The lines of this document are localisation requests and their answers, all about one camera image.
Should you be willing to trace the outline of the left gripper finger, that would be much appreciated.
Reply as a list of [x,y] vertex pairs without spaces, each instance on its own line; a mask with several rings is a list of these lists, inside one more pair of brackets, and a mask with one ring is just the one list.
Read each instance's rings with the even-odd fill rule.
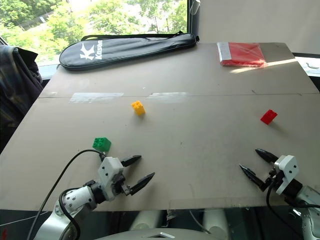
[[128,166],[134,164],[136,161],[140,160],[141,158],[142,158],[141,155],[132,155],[132,156],[129,156],[129,157],[122,159],[121,164],[124,167],[128,167]]
[[130,188],[130,195],[133,196],[141,189],[143,189],[151,181],[154,175],[155,173],[153,172],[141,178],[134,186]]

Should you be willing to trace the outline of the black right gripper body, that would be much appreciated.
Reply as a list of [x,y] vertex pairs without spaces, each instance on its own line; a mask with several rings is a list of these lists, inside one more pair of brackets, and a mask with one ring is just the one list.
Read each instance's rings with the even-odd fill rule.
[[277,172],[276,168],[273,167],[269,171],[269,176],[266,178],[264,182],[264,189],[266,190],[268,187],[271,186],[272,183],[274,183],[274,185],[278,187],[279,185],[282,184],[282,182],[283,182],[283,171],[280,170],[279,172]]

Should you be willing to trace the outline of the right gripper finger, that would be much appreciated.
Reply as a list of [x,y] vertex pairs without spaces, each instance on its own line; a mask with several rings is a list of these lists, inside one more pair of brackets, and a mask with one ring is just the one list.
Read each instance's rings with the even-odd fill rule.
[[259,179],[252,170],[250,170],[248,167],[242,164],[239,164],[239,166],[244,172],[244,174],[248,177],[248,179],[251,180],[254,184],[256,184],[262,192],[266,190],[265,182]]
[[267,163],[274,164],[279,158],[275,156],[273,153],[268,152],[261,148],[256,148],[255,152]]

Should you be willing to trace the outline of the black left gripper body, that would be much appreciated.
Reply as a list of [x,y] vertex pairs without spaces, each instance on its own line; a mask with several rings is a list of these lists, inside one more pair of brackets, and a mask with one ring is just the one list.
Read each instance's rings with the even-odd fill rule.
[[131,187],[129,185],[125,184],[126,178],[122,173],[117,174],[112,179],[112,192],[115,196],[119,194],[124,194],[126,196],[130,195],[132,193]]

